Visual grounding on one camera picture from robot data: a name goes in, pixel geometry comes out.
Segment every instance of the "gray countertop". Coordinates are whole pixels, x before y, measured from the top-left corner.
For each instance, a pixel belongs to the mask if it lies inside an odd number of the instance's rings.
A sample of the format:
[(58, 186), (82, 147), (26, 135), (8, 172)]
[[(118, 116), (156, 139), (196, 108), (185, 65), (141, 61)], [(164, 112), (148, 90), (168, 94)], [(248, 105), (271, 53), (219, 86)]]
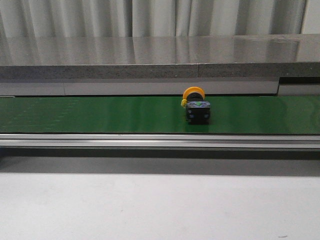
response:
[(320, 77), (320, 34), (0, 38), (0, 79)]
[(178, 152), (5, 149), (0, 239), (319, 239), (318, 152)]

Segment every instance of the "white table surface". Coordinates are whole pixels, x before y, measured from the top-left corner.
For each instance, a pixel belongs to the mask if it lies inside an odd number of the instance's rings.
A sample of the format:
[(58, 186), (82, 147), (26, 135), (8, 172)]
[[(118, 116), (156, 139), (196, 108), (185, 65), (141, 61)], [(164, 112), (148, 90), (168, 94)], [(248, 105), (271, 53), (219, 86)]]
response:
[[(320, 239), (318, 176), (37, 169), (75, 161), (12, 157), (0, 162), (0, 240)], [(319, 167), (316, 161), (294, 162), (301, 168)], [(34, 170), (13, 170), (14, 165)]]

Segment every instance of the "metal rail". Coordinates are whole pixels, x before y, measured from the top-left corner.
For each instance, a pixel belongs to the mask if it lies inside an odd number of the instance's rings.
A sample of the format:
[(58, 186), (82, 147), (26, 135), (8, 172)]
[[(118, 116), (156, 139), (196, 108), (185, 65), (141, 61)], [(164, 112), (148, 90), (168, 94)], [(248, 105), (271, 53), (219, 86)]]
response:
[(320, 135), (0, 134), (0, 147), (320, 149)]

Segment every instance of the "green conveyor belt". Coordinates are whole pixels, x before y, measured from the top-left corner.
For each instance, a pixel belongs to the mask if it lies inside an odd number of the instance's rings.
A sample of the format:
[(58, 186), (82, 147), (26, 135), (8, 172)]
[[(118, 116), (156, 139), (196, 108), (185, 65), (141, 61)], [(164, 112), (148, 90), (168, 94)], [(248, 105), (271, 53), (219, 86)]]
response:
[(208, 96), (189, 125), (181, 96), (0, 98), (1, 133), (320, 134), (320, 96)]

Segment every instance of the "white curtain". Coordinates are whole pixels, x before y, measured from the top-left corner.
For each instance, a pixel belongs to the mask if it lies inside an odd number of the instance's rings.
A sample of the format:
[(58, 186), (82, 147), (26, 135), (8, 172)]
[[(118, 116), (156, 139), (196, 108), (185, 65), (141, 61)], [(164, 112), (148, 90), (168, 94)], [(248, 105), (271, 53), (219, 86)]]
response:
[(1, 37), (297, 34), (306, 0), (0, 0)]

